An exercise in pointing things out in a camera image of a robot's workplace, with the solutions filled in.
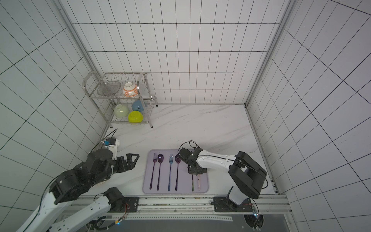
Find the dark purple spoon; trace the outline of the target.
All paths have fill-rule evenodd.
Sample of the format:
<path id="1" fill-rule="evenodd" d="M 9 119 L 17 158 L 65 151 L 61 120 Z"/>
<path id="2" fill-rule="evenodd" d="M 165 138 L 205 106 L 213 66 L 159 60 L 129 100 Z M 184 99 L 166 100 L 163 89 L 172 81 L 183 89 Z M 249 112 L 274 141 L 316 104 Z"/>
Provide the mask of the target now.
<path id="1" fill-rule="evenodd" d="M 160 188 L 161 164 L 164 161 L 164 155 L 163 154 L 159 154 L 157 156 L 157 161 L 159 163 L 159 171 L 158 171 L 158 179 L 157 179 L 157 190 L 159 190 L 159 188 Z"/>

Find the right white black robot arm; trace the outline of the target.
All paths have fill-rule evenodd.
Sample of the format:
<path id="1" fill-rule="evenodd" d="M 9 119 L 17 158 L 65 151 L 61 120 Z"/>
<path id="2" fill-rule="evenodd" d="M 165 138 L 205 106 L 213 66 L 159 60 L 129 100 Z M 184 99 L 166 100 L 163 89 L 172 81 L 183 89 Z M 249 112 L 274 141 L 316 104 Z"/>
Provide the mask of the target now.
<path id="1" fill-rule="evenodd" d="M 233 186 L 225 197 L 214 197 L 211 205 L 216 212 L 252 212 L 252 200 L 260 197 L 261 191 L 268 185 L 267 172 L 245 152 L 237 155 L 221 155 L 201 148 L 188 150 L 180 148 L 178 155 L 188 166 L 188 173 L 201 175 L 209 169 L 229 174 Z"/>

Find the purple magenta spoon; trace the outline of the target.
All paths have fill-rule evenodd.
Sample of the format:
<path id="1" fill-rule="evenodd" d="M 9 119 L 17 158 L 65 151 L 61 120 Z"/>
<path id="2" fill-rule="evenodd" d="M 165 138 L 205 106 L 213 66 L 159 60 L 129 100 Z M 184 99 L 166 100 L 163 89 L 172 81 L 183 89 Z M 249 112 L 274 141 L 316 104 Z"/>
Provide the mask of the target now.
<path id="1" fill-rule="evenodd" d="M 181 158 L 179 154 L 175 156 L 175 161 L 177 163 L 177 172 L 176 172 L 176 183 L 175 183 L 175 190 L 178 191 L 178 175 L 179 175 L 179 163 L 181 162 Z"/>

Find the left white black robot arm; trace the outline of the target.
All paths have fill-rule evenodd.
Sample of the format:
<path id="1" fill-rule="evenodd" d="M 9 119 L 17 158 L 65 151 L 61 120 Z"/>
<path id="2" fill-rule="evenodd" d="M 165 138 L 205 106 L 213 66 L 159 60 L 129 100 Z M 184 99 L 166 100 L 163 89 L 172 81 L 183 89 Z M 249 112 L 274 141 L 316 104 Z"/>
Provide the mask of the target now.
<path id="1" fill-rule="evenodd" d="M 139 154 L 128 153 L 113 158 L 113 152 L 99 149 L 88 154 L 85 162 L 67 170 L 51 181 L 46 195 L 20 232 L 76 232 L 90 222 L 98 231 L 118 225 L 128 213 L 138 208 L 139 197 L 124 197 L 117 187 L 111 187 L 90 205 L 59 222 L 56 219 L 82 194 L 93 186 L 109 180 L 116 173 L 135 168 Z"/>

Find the blue fork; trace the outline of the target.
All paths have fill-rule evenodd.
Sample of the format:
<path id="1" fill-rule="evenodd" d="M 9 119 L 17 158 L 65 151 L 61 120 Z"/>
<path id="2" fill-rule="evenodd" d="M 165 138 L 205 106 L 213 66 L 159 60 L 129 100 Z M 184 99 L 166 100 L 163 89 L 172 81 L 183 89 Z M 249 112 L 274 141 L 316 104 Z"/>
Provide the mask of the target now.
<path id="1" fill-rule="evenodd" d="M 169 164 L 170 164 L 170 168 L 169 168 L 169 181 L 168 181 L 168 191 L 171 190 L 171 176 L 172 176 L 172 164 L 174 162 L 174 155 L 171 154 L 169 156 Z"/>

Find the silver spoon pink handle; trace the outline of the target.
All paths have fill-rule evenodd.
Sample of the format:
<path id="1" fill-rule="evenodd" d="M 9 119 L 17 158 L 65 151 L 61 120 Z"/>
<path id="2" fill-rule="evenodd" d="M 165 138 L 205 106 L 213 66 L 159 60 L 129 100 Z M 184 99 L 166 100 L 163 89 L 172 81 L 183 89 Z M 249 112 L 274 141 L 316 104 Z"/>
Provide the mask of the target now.
<path id="1" fill-rule="evenodd" d="M 197 175 L 197 187 L 198 190 L 201 190 L 201 175 Z"/>

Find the dark purple fork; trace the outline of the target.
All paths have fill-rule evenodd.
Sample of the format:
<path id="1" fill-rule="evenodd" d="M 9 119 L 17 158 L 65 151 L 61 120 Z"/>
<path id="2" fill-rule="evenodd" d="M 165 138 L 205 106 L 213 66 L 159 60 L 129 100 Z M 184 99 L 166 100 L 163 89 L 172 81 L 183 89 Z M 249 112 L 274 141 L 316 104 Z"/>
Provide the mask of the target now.
<path id="1" fill-rule="evenodd" d="M 149 189 L 152 189 L 152 186 L 153 186 L 153 175 L 154 175 L 154 169 L 155 169 L 156 162 L 157 162 L 157 153 L 154 153 L 153 168 L 152 168 L 152 175 L 151 175 L 151 181 L 150 181 Z"/>

